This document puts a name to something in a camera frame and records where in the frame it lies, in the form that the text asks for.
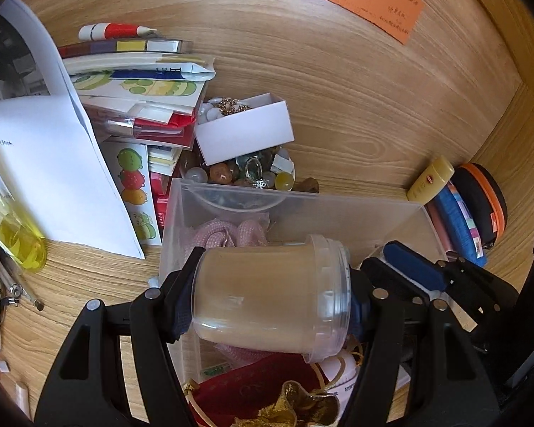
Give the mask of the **blue patchwork pouch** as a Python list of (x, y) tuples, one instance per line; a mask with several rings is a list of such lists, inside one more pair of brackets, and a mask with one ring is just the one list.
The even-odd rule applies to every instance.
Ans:
[(450, 239), (451, 250), (473, 264), (484, 267), (487, 258), (482, 247), (480, 232), (453, 183), (446, 184), (432, 202)]

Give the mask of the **yellow liquid spray bottle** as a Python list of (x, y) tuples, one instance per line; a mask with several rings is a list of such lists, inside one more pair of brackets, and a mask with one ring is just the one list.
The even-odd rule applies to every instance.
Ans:
[(14, 261), (31, 272), (46, 263), (44, 235), (17, 203), (0, 175), (0, 246)]

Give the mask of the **glass bowl of trinkets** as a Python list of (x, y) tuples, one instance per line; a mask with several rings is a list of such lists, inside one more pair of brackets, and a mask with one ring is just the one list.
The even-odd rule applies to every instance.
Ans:
[(200, 151), (182, 151), (179, 175), (194, 183), (195, 197), (231, 212), (259, 212), (283, 202), (275, 190), (289, 192), (296, 179), (295, 163), (287, 149), (277, 146), (243, 154), (208, 166)]

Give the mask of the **white folded paper sheet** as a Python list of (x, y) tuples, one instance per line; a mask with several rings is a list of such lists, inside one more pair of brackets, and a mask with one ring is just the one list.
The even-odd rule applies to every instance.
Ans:
[(0, 176), (47, 240), (145, 256), (56, 44), (22, 0), (0, 5)]

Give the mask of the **clear jar beige contents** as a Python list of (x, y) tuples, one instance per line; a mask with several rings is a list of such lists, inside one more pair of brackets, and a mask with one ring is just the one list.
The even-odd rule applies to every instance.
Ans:
[(342, 349), (350, 314), (347, 250), (320, 234), (295, 245), (214, 248), (198, 262), (192, 327), (203, 340), (320, 363)]

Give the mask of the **pink round compact case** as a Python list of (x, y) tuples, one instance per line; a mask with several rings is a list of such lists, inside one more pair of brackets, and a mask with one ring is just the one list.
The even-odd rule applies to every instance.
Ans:
[(358, 366), (354, 356), (341, 350), (336, 356), (317, 363), (323, 378), (326, 380), (325, 392), (336, 396), (339, 400), (339, 410), (344, 411), (358, 377)]

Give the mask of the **yellow cream tube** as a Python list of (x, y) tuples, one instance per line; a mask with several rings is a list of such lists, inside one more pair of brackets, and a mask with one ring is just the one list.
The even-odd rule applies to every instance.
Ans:
[(454, 167), (445, 156), (439, 156), (419, 175), (406, 193), (408, 201), (426, 205), (450, 181)]

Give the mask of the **clear plastic storage bin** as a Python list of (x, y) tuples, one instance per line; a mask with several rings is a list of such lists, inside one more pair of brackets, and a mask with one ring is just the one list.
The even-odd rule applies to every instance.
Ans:
[(160, 257), (160, 277), (182, 268), (198, 230), (210, 221), (256, 220), (271, 245), (299, 245), (309, 234), (342, 243), (352, 266), (379, 257), (397, 240), (422, 257), (445, 260), (449, 250), (425, 208), (409, 201), (257, 190), (172, 181)]

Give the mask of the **red white marker pen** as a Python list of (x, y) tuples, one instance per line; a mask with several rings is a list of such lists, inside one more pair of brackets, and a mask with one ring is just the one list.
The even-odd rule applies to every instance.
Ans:
[(83, 26), (78, 32), (82, 42), (97, 42), (105, 39), (143, 38), (156, 35), (158, 31), (134, 24), (100, 22)]

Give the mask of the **fruit sticker sheet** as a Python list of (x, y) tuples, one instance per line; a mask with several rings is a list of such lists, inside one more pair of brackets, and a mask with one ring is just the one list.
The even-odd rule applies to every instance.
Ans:
[(138, 240), (143, 245), (160, 247), (162, 238), (150, 184), (147, 146), (108, 140), (100, 144), (100, 149)]

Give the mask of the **red gold drawstring pouch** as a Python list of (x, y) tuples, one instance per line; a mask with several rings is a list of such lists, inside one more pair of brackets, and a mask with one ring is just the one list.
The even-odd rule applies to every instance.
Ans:
[(184, 392), (199, 426), (330, 426), (339, 399), (326, 382), (301, 356), (273, 354)]

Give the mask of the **white small cardboard box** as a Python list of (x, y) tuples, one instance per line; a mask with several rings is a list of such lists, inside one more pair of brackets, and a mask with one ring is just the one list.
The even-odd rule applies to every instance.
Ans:
[(294, 141), (284, 99), (268, 93), (243, 102), (251, 109), (195, 127), (195, 141), (207, 166)]

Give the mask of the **black orange zipper case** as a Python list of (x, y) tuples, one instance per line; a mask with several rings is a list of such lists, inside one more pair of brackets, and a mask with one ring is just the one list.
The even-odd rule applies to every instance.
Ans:
[(508, 221), (507, 202), (493, 175), (478, 163), (459, 166), (451, 178), (480, 233), (484, 249), (492, 249), (504, 234)]

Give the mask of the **pink notebook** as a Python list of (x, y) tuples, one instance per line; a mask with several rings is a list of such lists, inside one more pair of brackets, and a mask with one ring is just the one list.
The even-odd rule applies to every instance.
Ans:
[(425, 208), (429, 215), (431, 223), (433, 224), (434, 230), (436, 231), (437, 236), (439, 237), (443, 250), (445, 251), (446, 257), (449, 260), (457, 259), (457, 253), (453, 249), (453, 245), (450, 241), (450, 237), (447, 234), (445, 225), (441, 219), (440, 213), (437, 210), (434, 202), (430, 201), (428, 204), (426, 204)]

